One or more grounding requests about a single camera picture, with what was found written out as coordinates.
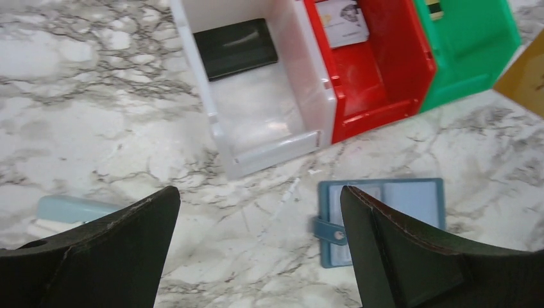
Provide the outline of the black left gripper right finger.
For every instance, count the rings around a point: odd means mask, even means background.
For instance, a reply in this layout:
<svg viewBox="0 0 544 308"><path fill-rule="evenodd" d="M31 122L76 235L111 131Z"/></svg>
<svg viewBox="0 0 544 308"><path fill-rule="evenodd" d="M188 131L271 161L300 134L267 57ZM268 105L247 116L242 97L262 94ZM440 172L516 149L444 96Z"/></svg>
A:
<svg viewBox="0 0 544 308"><path fill-rule="evenodd" d="M542 307L543 252L472 241L354 186L341 210L363 307Z"/></svg>

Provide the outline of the blue leather card holder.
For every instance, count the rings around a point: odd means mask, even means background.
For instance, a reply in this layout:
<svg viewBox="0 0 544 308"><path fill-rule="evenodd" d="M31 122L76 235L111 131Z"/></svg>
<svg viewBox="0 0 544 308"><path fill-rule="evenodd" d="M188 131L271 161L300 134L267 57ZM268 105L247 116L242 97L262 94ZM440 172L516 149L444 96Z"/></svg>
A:
<svg viewBox="0 0 544 308"><path fill-rule="evenodd" d="M319 239L323 268L352 265L340 204L342 188L347 185L428 225L442 230L446 228L445 194L441 178L322 181L318 184L318 215L314 218L312 230Z"/></svg>

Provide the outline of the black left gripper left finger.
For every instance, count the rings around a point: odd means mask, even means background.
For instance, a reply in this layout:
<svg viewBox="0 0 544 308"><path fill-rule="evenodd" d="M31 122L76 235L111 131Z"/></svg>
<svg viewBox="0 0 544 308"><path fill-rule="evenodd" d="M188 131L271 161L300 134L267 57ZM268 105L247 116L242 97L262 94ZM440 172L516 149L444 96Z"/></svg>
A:
<svg viewBox="0 0 544 308"><path fill-rule="evenodd" d="M153 307L173 236L173 186L71 230L1 250L2 307Z"/></svg>

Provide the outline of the gold VIP card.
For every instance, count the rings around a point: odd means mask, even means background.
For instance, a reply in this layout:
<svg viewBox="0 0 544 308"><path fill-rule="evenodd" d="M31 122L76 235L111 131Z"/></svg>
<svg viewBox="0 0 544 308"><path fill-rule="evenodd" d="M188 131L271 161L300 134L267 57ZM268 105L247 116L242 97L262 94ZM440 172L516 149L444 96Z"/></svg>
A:
<svg viewBox="0 0 544 308"><path fill-rule="evenodd" d="M540 32L493 89L528 111L543 117L543 32Z"/></svg>

